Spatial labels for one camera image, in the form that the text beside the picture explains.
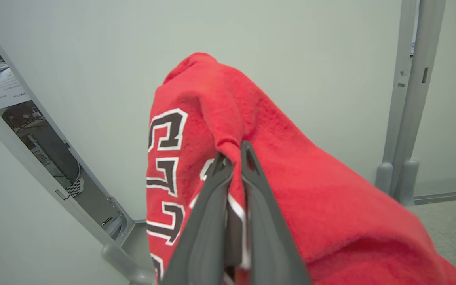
printed number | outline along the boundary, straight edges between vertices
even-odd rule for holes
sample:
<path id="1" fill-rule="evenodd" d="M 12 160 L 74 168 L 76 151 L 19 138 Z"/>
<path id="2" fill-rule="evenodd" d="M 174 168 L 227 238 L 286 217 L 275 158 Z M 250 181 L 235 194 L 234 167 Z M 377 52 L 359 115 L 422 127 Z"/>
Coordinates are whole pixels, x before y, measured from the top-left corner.
<path id="1" fill-rule="evenodd" d="M 156 159 L 156 169 L 163 173 L 164 178 L 147 177 L 147 188 L 167 190 L 168 194 L 177 197 L 177 165 L 179 157 L 161 157 Z"/>
<path id="2" fill-rule="evenodd" d="M 160 137 L 158 151 L 180 150 L 182 144 L 182 131 L 188 114 L 181 109 L 173 109 L 154 116 L 149 126 L 149 147 L 147 152 L 154 148 L 154 131 L 167 128 L 166 137 Z"/>
<path id="3" fill-rule="evenodd" d="M 163 259 L 154 254 L 150 254 L 150 258 L 152 259 L 152 264 L 154 264 L 154 272 L 159 285 L 161 279 L 163 279 Z"/>
<path id="4" fill-rule="evenodd" d="M 161 202 L 161 210 L 164 214 L 172 216 L 172 224 L 167 225 L 147 220 L 147 234 L 164 238 L 166 245 L 173 245 L 181 233 L 181 226 L 184 221 L 184 207 L 172 202 Z"/>

